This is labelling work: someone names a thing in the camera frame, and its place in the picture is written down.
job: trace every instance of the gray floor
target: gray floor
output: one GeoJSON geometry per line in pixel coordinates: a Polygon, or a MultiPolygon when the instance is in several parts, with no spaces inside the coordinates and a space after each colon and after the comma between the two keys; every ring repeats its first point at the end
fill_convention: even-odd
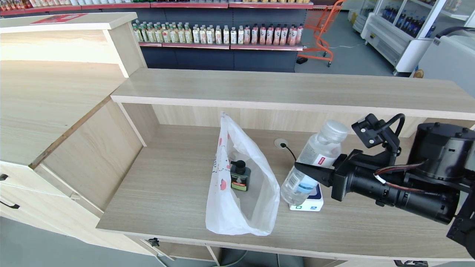
{"type": "MultiPolygon", "coordinates": [[[[328,61],[309,59],[301,65],[297,64],[295,72],[392,76],[394,67],[371,45],[364,45],[364,40],[353,30],[347,16],[347,12],[340,13],[328,32],[323,35],[323,39],[330,44],[334,53],[331,67],[327,67],[328,61]]],[[[305,29],[302,36],[304,45],[315,47],[311,30],[305,29]]],[[[320,52],[309,55],[322,56],[322,54],[320,52]]]]}
{"type": "MultiPolygon", "coordinates": [[[[391,76],[392,66],[370,46],[362,45],[364,41],[351,28],[346,19],[347,13],[341,13],[324,39],[335,52],[330,68],[326,61],[309,59],[297,65],[296,72],[327,73],[349,75],[391,76]]],[[[311,32],[304,32],[304,44],[312,44],[311,32]]],[[[242,255],[240,250],[226,250],[223,264],[235,261],[242,255]]],[[[281,267],[303,266],[301,257],[281,256],[281,267]]],[[[179,259],[163,261],[169,267],[210,267],[209,262],[197,262],[179,259]]],[[[40,230],[6,218],[0,218],[0,267],[160,267],[161,264],[152,256],[145,256],[93,246],[75,238],[40,230]]],[[[249,252],[244,260],[235,267],[275,267],[276,255],[249,252]]],[[[475,267],[473,262],[450,263],[443,267],[475,267]]]]}

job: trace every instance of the red sticker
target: red sticker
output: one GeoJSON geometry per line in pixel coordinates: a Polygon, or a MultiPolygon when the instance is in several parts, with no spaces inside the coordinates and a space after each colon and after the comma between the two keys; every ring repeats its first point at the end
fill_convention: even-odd
{"type": "Polygon", "coordinates": [[[226,181],[221,180],[221,191],[223,191],[224,189],[226,189],[226,181]]]}
{"type": "Polygon", "coordinates": [[[42,23],[63,23],[66,21],[70,21],[72,19],[76,19],[82,17],[87,14],[64,14],[64,15],[54,15],[48,17],[46,19],[41,19],[38,21],[33,22],[32,24],[42,24],[42,23]]]}

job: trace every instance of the orange shopping cart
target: orange shopping cart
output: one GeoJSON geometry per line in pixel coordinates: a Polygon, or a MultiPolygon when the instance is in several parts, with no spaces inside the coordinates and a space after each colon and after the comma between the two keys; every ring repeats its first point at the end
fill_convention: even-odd
{"type": "Polygon", "coordinates": [[[332,65],[333,52],[330,50],[330,44],[323,40],[322,35],[328,31],[338,13],[342,9],[342,5],[346,0],[337,0],[333,5],[315,5],[316,1],[329,2],[329,0],[314,0],[313,9],[308,11],[307,19],[305,20],[305,29],[313,30],[313,37],[315,37],[315,47],[304,46],[303,51],[298,54],[299,57],[320,59],[328,61],[328,67],[332,65]],[[323,51],[323,56],[312,56],[323,51]]]}

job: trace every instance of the red shelf edge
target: red shelf edge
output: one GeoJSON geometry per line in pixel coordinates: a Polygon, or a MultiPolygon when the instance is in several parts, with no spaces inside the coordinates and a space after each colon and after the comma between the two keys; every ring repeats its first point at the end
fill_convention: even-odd
{"type": "Polygon", "coordinates": [[[182,43],[162,43],[162,47],[169,48],[198,48],[198,49],[223,49],[228,50],[229,45],[203,45],[203,44],[182,44],[182,43]]]}
{"type": "Polygon", "coordinates": [[[156,47],[156,48],[161,48],[161,47],[162,47],[162,44],[161,44],[161,43],[139,42],[139,46],[141,46],[141,47],[156,47]]]}
{"type": "Polygon", "coordinates": [[[303,46],[274,46],[274,45],[231,45],[235,50],[274,50],[274,51],[303,51],[303,46]]]}
{"type": "Polygon", "coordinates": [[[230,8],[257,8],[257,9],[312,9],[313,3],[254,3],[230,2],[230,8]]]}
{"type": "Polygon", "coordinates": [[[203,9],[227,9],[228,3],[191,3],[191,2],[151,2],[151,8],[203,8],[203,9]]]}
{"type": "Polygon", "coordinates": [[[0,16],[20,15],[20,14],[25,14],[25,10],[7,10],[7,11],[0,11],[0,16]]]}
{"type": "Polygon", "coordinates": [[[81,6],[84,10],[91,9],[123,9],[123,8],[150,8],[150,3],[114,3],[114,4],[99,4],[99,5],[85,5],[81,6]]]}
{"type": "Polygon", "coordinates": [[[81,6],[61,5],[61,6],[36,7],[36,8],[25,9],[25,14],[49,12],[49,11],[68,11],[68,10],[81,10],[81,6]]]}

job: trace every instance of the white plastic bag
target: white plastic bag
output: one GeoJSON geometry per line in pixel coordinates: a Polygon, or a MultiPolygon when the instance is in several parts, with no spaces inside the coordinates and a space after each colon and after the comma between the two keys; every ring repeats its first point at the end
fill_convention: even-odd
{"type": "Polygon", "coordinates": [[[239,125],[221,113],[206,204],[206,228],[223,235],[267,236],[274,228],[279,200],[279,184],[266,157],[239,125]],[[229,160],[243,160],[251,169],[248,191],[231,188],[229,160]]]}

